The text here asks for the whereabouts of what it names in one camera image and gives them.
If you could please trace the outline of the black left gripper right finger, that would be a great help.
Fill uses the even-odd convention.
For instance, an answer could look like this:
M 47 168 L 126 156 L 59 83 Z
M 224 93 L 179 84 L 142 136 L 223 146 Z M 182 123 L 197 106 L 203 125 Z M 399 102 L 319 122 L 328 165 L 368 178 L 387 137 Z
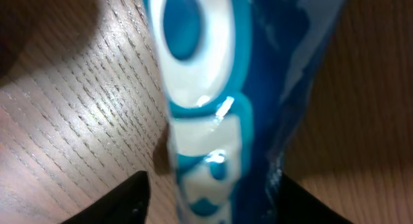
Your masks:
M 279 224 L 352 224 L 283 174 L 277 199 Z

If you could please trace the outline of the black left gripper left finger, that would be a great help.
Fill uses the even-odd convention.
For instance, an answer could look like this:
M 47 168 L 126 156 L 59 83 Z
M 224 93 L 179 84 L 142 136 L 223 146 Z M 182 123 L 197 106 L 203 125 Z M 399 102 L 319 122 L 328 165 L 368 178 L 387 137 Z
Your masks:
M 140 170 L 62 224 L 145 224 L 149 202 L 148 174 Z

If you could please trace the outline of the blue oreo pack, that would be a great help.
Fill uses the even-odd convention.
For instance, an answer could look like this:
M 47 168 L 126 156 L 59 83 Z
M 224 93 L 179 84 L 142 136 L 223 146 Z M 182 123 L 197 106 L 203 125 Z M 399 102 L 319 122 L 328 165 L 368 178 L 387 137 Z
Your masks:
M 181 223 L 277 223 L 283 160 L 345 0 L 143 0 Z

